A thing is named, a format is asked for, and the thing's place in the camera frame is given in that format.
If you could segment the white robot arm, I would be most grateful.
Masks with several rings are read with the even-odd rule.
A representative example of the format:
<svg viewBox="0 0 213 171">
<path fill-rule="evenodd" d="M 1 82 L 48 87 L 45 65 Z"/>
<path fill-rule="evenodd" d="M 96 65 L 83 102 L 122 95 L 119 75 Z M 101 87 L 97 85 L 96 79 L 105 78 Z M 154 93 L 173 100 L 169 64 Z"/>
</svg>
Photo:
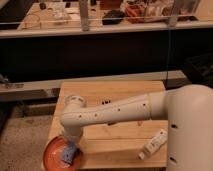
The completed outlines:
<svg viewBox="0 0 213 171">
<path fill-rule="evenodd" d="M 81 139 L 89 125 L 167 120 L 167 171 L 213 171 L 213 89 L 186 85 L 87 107 L 71 96 L 60 117 L 69 140 Z"/>
</svg>

